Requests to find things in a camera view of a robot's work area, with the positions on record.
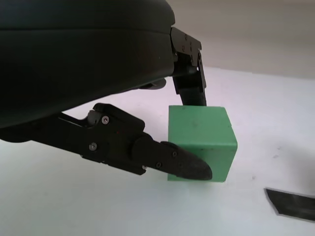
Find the screw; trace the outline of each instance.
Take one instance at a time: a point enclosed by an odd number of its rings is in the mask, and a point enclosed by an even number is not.
[[[109,123],[109,117],[108,116],[103,116],[102,123],[103,124],[108,124]]]
[[[97,149],[97,144],[96,143],[91,143],[90,145],[89,145],[89,150],[90,151],[95,151]]]
[[[162,166],[162,164],[160,162],[157,162],[156,168],[159,169],[159,168],[161,168],[161,166]]]

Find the green block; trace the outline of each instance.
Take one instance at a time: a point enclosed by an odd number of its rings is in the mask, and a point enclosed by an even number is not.
[[[168,140],[207,162],[212,182],[226,180],[237,141],[224,107],[170,106]],[[174,175],[168,180],[189,181]]]

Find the black object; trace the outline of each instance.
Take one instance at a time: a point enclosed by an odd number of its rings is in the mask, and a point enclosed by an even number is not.
[[[184,105],[206,105],[201,43],[174,23],[165,0],[0,1],[0,137],[35,140],[137,174],[146,165],[211,178],[204,162],[154,142],[143,133],[143,121],[121,110],[106,107],[114,111],[106,127],[90,121],[102,114],[97,108],[85,120],[61,113],[130,89],[160,89],[167,76]],[[109,127],[127,133],[115,144]],[[148,153],[146,145],[155,151]]]
[[[138,175],[150,167],[183,178],[212,178],[204,161],[175,144],[154,141],[143,132],[144,126],[142,120],[98,103],[84,120],[61,113],[4,128],[0,137],[8,141],[18,137],[16,142],[34,140]]]
[[[266,189],[267,196],[278,214],[315,221],[315,199]]]

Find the white surface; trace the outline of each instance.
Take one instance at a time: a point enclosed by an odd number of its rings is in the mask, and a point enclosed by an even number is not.
[[[315,0],[168,0],[205,65],[315,78]]]
[[[136,176],[34,142],[0,142],[1,236],[313,236],[276,216],[263,188],[315,195],[315,81],[206,68],[210,106],[225,106],[239,149],[226,183]],[[112,103],[167,139],[172,81]],[[69,111],[83,118],[95,102]]]

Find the black plastic cover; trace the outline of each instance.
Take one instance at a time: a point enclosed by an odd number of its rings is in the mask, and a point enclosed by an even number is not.
[[[138,88],[173,70],[168,34],[0,30],[0,128]]]
[[[0,30],[132,29],[170,33],[165,0],[1,0]]]

